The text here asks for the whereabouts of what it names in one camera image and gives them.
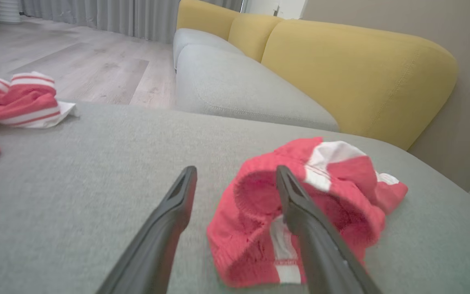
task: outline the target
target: red and white towel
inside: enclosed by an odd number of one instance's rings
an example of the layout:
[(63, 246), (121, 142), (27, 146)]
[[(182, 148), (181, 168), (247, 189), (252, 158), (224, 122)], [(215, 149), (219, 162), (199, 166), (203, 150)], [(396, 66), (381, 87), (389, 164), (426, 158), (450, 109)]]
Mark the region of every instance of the red and white towel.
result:
[(0, 123), (19, 128), (49, 128), (75, 111), (74, 103), (59, 102), (54, 80), (38, 72), (0, 78)]
[(217, 271), (231, 287), (306, 282), (298, 238), (282, 219), (278, 165), (289, 167), (361, 262), (380, 238), (386, 214), (407, 193), (405, 184), (377, 173), (369, 156), (342, 141), (298, 139), (247, 160), (207, 229)]

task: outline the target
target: wooden floor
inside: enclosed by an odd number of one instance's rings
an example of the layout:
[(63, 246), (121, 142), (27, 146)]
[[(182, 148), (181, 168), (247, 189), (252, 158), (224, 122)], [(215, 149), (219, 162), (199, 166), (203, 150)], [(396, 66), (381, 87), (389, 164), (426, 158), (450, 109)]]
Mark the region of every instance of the wooden floor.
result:
[(27, 17), (0, 24), (0, 78), (52, 76), (59, 100), (171, 108), (172, 58), (171, 45), (114, 32)]

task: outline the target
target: seat cushion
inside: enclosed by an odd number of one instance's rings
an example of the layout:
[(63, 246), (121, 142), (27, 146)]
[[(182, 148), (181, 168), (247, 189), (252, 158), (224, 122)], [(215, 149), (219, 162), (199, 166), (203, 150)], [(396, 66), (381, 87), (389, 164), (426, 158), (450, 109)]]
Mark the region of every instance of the seat cushion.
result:
[[(0, 125), (0, 294), (95, 293), (187, 165), (192, 215), (168, 293), (233, 292), (206, 238), (222, 192), (248, 158), (298, 138), (343, 140), (409, 187), (365, 265), (388, 293), (470, 293), (470, 195), (401, 149), (373, 139), (249, 120), (78, 103), (44, 130)], [(274, 285), (237, 293), (305, 293)]]
[(217, 37), (209, 32), (186, 28), (178, 29), (175, 32), (175, 36), (173, 37), (173, 65), (175, 66), (175, 69), (177, 69), (177, 60), (179, 59), (179, 54), (184, 47), (190, 44), (207, 45), (227, 52), (244, 55), (242, 51), (230, 44), (225, 39)]
[(188, 45), (177, 66), (178, 110), (338, 131), (322, 106), (259, 62)]

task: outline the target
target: seam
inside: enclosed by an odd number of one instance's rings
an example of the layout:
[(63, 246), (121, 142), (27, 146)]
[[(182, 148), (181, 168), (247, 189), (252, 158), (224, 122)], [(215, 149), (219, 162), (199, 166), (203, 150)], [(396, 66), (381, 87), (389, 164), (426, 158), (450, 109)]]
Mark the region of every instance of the seam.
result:
[(230, 39), (230, 34), (231, 34), (231, 27), (233, 26), (233, 22), (235, 21), (235, 19), (237, 18), (237, 16), (234, 16), (233, 19), (231, 20), (231, 23), (230, 23), (230, 29), (228, 30), (228, 37), (225, 39), (228, 43), (229, 43), (229, 39)]
[(407, 76), (408, 76), (408, 73), (409, 73), (409, 70), (412, 68), (412, 66), (414, 65), (415, 61), (420, 57), (420, 48), (416, 49), (415, 51), (415, 54), (413, 56), (413, 58), (411, 59), (409, 65), (407, 66), (407, 68), (405, 69), (405, 72), (402, 74), (402, 76), (400, 77), (399, 81), (397, 82), (397, 84), (395, 85), (395, 87), (392, 89), (392, 91), (389, 93), (388, 95), (388, 98), (384, 101), (384, 103), (382, 103), (382, 105), (380, 106), (380, 109), (377, 111), (377, 114), (374, 116), (373, 120), (371, 121), (371, 125), (369, 125), (369, 128), (367, 128), (367, 130), (365, 130), (364, 132), (364, 136), (368, 136), (369, 133), (371, 132), (371, 129), (373, 128), (373, 126), (375, 126), (378, 122), (378, 120), (380, 119), (380, 115), (381, 113), (384, 111), (384, 109), (387, 107), (387, 105), (392, 102), (393, 100), (393, 97), (395, 96), (395, 94), (398, 92), (398, 90), (400, 89), (401, 85), (403, 82), (405, 82), (407, 80)]
[(259, 60), (256, 60), (259, 63), (262, 63), (262, 58), (264, 57), (264, 52), (266, 52), (266, 46), (267, 46), (267, 42), (269, 40), (269, 37), (271, 36), (271, 34), (273, 33), (273, 30), (277, 27), (277, 25), (280, 24), (282, 21), (283, 21), (283, 19), (279, 20), (278, 22), (276, 22), (274, 24), (274, 26), (272, 28), (270, 28), (269, 34), (267, 34), (267, 37), (266, 37), (266, 41), (263, 43), (264, 46), (263, 46), (263, 49), (262, 49), (262, 54), (259, 54)]
[(297, 118), (297, 117), (287, 117), (287, 116), (281, 116), (281, 115), (263, 114), (263, 113), (260, 113), (260, 112), (253, 112), (253, 111), (241, 110), (241, 109), (237, 109), (237, 108), (227, 108), (227, 107), (217, 106), (217, 105), (213, 105), (213, 104), (203, 100), (201, 95), (198, 95), (198, 96), (205, 104), (207, 104), (210, 107), (217, 108), (217, 109), (222, 109), (222, 110), (235, 111), (239, 114), (255, 115), (255, 116), (258, 116), (258, 117), (281, 118), (281, 119), (286, 119), (286, 120), (289, 120), (289, 121), (296, 121), (296, 122), (300, 122), (300, 123), (303, 123), (303, 122), (304, 123), (317, 123), (317, 122), (314, 122), (314, 121), (300, 119), (300, 118)]

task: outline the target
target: yellow cushion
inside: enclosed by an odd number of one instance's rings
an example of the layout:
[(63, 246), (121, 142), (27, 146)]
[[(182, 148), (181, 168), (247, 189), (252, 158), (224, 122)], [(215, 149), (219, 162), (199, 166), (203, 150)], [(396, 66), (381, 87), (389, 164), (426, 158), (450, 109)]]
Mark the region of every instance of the yellow cushion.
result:
[(201, 30), (227, 40), (231, 23), (240, 13), (200, 0), (181, 0), (177, 29)]
[(455, 85), (457, 62), (409, 35), (342, 24), (285, 20), (262, 64), (321, 104), (342, 132), (408, 149)]
[(231, 24), (228, 41), (246, 56), (260, 62), (269, 34), (282, 21), (271, 15), (240, 13)]

